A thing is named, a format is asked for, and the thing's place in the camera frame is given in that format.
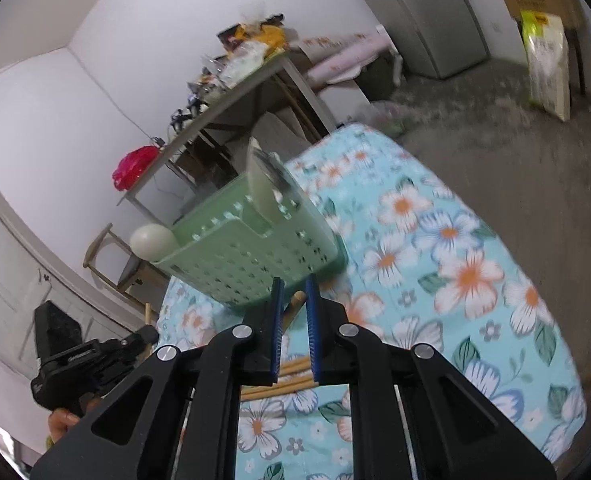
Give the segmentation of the person left hand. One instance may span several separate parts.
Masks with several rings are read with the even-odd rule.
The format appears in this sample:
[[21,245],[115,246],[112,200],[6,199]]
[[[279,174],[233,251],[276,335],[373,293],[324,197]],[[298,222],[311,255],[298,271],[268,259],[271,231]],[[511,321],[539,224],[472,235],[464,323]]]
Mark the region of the person left hand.
[[[83,408],[83,414],[86,415],[90,411],[93,411],[100,403],[102,403],[102,398],[93,396],[86,403],[86,407]],[[47,419],[50,442],[53,444],[58,442],[80,420],[80,416],[75,415],[65,408],[57,408],[55,411],[52,411]]]

